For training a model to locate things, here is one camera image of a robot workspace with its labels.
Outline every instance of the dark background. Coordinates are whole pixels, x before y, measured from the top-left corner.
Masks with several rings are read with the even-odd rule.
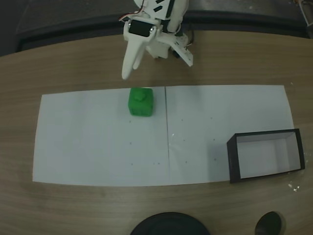
[[[122,33],[118,16],[133,0],[1,0],[0,56],[54,43]],[[196,29],[308,37],[293,0],[190,0],[185,24]]]

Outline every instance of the black object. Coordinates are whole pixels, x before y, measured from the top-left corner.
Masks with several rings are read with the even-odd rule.
[[[238,154],[238,138],[246,137],[245,141],[241,142],[249,142],[249,141],[267,141],[267,140],[275,140],[278,139],[277,137],[279,134],[285,135],[290,133],[290,135],[295,134],[296,136],[296,144],[298,157],[299,157],[299,165],[300,167],[295,170],[275,173],[275,174],[267,174],[267,175],[260,175],[256,177],[248,177],[243,178],[240,173],[240,164],[239,164],[239,154]],[[235,134],[228,142],[227,142],[227,151],[228,151],[228,163],[229,163],[229,175],[230,175],[230,182],[236,183],[244,180],[249,180],[253,178],[259,177],[266,177],[269,175],[277,175],[283,174],[286,172],[298,171],[305,169],[305,161],[304,161],[304,153],[303,153],[303,146],[301,142],[301,135],[299,129],[291,129],[291,130],[278,130],[278,131],[263,131],[263,132],[251,132],[251,133],[240,133]]]
[[[168,212],[153,215],[132,231],[131,235],[210,235],[195,218],[182,213]]]
[[[151,23],[133,20],[129,32],[147,38],[150,36],[150,29],[152,29],[153,26],[154,25]]]
[[[255,235],[280,235],[283,222],[276,212],[269,212],[262,216],[255,227]]]
[[[118,17],[120,14],[81,19],[21,32],[17,35],[16,52],[85,38],[123,34],[124,25],[117,21]],[[188,11],[183,25],[189,24],[193,25],[194,30],[248,31],[309,38],[304,20],[299,22],[254,14]]]

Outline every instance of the green block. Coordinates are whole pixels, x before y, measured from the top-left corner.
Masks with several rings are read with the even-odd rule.
[[[150,88],[131,88],[128,108],[132,115],[150,117],[153,112],[153,91]]]

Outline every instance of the black edge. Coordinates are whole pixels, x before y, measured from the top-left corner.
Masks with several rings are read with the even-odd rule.
[[[305,169],[305,159],[304,159],[304,151],[303,151],[303,145],[302,145],[300,130],[295,129],[294,131],[295,131],[295,135],[297,137],[301,170],[304,170]]]
[[[231,183],[236,183],[241,180],[240,167],[239,167],[239,157],[237,148],[237,134],[235,134],[227,142],[227,152],[228,152],[228,165],[229,165],[229,178]]]
[[[85,38],[123,33],[119,15],[97,17],[40,28],[17,35],[16,52]],[[305,21],[219,11],[188,11],[183,26],[195,30],[262,32],[309,38]]]

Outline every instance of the wire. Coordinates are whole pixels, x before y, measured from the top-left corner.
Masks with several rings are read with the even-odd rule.
[[[124,19],[125,19],[126,17],[129,17],[129,16],[131,16],[131,15],[137,15],[137,14],[140,14],[141,12],[143,12],[143,9],[144,9],[144,2],[145,2],[145,0],[142,0],[142,5],[141,5],[141,8],[139,9],[139,11],[137,11],[137,12],[135,12],[135,13],[128,13],[128,14],[126,14],[126,15],[123,15],[123,16],[121,16],[120,18],[118,18],[118,21],[125,22]]]

